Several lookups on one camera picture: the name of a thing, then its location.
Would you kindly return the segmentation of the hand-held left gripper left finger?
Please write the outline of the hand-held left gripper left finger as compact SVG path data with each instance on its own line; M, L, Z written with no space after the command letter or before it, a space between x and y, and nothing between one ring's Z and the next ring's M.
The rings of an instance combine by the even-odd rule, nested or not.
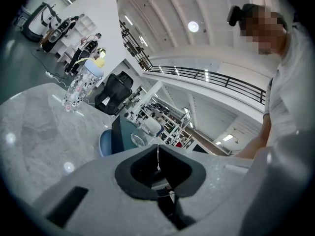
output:
M168 236L177 228L157 202L128 196L115 180L115 169L141 148L129 149L87 162L45 190L33 208L49 218L75 187L87 190L64 229L81 236Z

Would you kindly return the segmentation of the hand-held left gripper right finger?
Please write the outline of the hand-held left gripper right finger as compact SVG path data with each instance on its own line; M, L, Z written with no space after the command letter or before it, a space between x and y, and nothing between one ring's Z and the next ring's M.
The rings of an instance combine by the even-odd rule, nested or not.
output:
M248 159L163 145L158 147L158 162L175 192L166 198L171 214L162 218L162 211L158 213L160 230L200 222L231 194L250 168Z

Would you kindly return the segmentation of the person's right forearm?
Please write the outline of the person's right forearm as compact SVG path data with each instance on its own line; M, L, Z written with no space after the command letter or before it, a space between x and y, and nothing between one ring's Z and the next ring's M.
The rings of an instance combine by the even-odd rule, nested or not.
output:
M268 142L270 130L271 130L271 119L270 115L266 114L263 116L262 127L258 135L253 138L242 151L240 151L235 157L245 158L245 159L254 159L256 153L261 149L266 147Z

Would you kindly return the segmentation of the dark blue square box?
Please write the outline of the dark blue square box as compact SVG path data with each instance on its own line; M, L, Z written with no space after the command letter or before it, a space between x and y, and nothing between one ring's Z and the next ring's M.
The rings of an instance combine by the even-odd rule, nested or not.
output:
M118 116L112 123L112 154L120 153L130 149L137 149L143 151L146 148L152 148L156 153L158 152L158 145L148 145L137 147L131 140L130 135L138 126L126 119L125 117Z

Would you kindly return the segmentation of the round blue plate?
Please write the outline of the round blue plate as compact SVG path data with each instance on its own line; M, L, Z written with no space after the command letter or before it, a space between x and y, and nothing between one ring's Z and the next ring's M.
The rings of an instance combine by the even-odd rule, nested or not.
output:
M99 137L98 146L101 157L107 157L112 154L112 130L107 129Z

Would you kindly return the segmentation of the black office chair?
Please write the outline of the black office chair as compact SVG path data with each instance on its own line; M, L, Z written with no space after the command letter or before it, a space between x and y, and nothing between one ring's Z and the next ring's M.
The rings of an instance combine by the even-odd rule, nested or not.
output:
M117 116L119 106L132 94L133 79L125 72L111 73L103 91L94 98L95 108L110 116Z

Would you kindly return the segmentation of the black metal balcony railing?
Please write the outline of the black metal balcony railing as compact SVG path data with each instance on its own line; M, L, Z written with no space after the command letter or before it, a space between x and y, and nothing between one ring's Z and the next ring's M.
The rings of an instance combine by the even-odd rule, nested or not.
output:
M216 72L209 72L196 68L177 66L154 66L144 49L140 47L137 40L132 36L125 22L119 21L124 47L137 60L137 63L145 72L161 73L185 78L205 81L213 85L227 88L240 93L262 105L266 103L266 91L240 79L223 75Z

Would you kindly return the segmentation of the patterned water bottle yellow cap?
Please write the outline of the patterned water bottle yellow cap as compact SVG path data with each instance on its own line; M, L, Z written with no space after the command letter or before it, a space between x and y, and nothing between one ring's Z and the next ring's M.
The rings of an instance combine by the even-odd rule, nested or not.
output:
M103 77L104 72L102 67L105 64L105 60L102 57L98 57L97 59L83 58L75 64L81 64L81 68L62 100L62 106L67 112L77 111L80 103Z

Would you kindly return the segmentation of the person's grey striped shirt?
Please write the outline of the person's grey striped shirt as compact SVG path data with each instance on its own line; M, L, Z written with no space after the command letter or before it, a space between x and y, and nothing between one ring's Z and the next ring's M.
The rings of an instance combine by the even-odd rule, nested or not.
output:
M289 50L266 91L265 113L271 119L268 146L282 136L315 129L315 46L301 24L290 36Z

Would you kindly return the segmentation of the white and black robot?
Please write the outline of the white and black robot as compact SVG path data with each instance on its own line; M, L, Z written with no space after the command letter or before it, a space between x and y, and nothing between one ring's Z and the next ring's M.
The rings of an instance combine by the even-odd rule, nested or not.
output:
M61 18L55 11L56 4L43 2L23 25L22 34L30 41L38 43L52 27L57 27Z

